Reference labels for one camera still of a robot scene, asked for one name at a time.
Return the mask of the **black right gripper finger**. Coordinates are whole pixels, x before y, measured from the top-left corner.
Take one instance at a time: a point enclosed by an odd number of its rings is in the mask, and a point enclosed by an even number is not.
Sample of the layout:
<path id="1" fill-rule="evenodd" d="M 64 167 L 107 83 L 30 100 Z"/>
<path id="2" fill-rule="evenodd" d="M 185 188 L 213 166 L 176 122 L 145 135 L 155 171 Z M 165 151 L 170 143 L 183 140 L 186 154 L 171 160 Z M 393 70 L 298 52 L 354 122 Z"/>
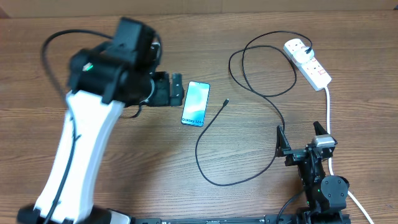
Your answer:
<path id="1" fill-rule="evenodd" d="M 277 127 L 277 142 L 275 147 L 275 155 L 277 157 L 283 157 L 287 155 L 287 152 L 291 150 L 290 144 L 284 134 L 282 126 Z"/>
<path id="2" fill-rule="evenodd" d="M 321 136 L 321 135 L 326 135 L 328 132 L 323 128 L 323 126 L 318 122 L 315 121 L 313 123 L 314 130 L 315 130 L 315 135 L 316 136 Z"/>

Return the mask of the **blue Galaxy smartphone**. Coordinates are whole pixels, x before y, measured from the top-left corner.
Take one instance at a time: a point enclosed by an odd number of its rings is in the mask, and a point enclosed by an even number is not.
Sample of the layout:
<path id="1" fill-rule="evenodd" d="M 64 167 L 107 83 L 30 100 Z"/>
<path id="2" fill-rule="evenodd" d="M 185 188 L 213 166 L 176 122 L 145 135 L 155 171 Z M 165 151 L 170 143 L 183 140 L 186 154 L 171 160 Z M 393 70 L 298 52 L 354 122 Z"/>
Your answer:
<path id="1" fill-rule="evenodd" d="M 209 92 L 208 83 L 189 82 L 182 112 L 182 124 L 203 127 Z"/>

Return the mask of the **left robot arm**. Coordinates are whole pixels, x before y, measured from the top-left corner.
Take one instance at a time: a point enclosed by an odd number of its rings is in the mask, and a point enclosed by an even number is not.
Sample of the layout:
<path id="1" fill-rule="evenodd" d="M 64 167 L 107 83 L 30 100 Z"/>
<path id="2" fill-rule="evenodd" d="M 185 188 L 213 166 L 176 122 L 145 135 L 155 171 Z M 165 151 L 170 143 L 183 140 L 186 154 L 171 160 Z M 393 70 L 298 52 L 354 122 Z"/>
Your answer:
<path id="1" fill-rule="evenodd" d="M 160 35 L 123 17 L 116 33 L 70 60 L 67 111 L 47 183 L 18 223 L 134 223 L 130 215 L 93 203 L 96 178 L 111 132 L 129 106 L 180 106 L 179 73 L 160 72 Z"/>

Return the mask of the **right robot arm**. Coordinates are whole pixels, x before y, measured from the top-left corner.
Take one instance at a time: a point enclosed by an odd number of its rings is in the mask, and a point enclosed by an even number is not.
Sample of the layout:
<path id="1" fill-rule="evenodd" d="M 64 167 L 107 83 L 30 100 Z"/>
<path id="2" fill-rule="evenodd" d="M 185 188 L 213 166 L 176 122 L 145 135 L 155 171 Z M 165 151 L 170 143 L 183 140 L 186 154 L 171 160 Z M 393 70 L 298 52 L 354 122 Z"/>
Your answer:
<path id="1" fill-rule="evenodd" d="M 326 175 L 322 162 L 333 157 L 338 144 L 316 121 L 315 136 L 303 149 L 292 149 L 281 126 L 277 127 L 275 155 L 285 158 L 286 166 L 297 166 L 303 190 L 294 195 L 275 217 L 276 223 L 350 223 L 346 208 L 349 182 L 338 175 Z M 295 214 L 283 215 L 285 208 L 305 194 L 307 206 L 298 208 Z"/>

